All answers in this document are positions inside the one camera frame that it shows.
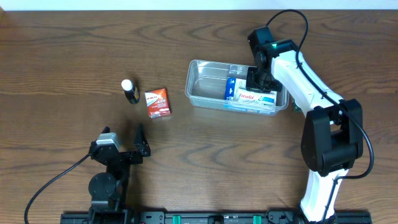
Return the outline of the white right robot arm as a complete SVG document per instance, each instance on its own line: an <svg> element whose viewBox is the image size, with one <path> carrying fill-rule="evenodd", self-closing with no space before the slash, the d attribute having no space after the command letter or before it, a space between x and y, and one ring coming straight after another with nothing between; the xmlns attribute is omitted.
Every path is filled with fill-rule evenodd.
<svg viewBox="0 0 398 224"><path fill-rule="evenodd" d="M310 172L300 209L306 222L327 222L343 178L363 155L362 107L330 90L292 40L276 41L263 27L252 31L248 42L256 66L248 71L247 90L287 90L305 116L300 147Z"/></svg>

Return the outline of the blue Kool Fever box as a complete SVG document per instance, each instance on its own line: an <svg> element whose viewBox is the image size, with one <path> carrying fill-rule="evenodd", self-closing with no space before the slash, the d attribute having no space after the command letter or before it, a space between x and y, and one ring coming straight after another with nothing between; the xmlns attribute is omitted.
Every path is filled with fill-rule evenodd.
<svg viewBox="0 0 398 224"><path fill-rule="evenodd" d="M224 104L225 108L247 113L271 114L275 112L276 103L275 105L267 106L235 101L234 96L239 89L247 90L246 80L229 77L226 82L226 89L224 93L224 100L226 101L226 103Z"/></svg>

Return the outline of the white Panadol box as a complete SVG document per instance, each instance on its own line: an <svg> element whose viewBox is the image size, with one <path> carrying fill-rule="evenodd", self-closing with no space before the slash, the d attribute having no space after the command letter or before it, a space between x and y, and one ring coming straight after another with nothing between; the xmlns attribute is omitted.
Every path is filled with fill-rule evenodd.
<svg viewBox="0 0 398 224"><path fill-rule="evenodd" d="M242 103L250 103L254 105L267 105L272 106L276 103L275 93L256 93L253 91L247 91L244 89L239 89L234 100Z"/></svg>

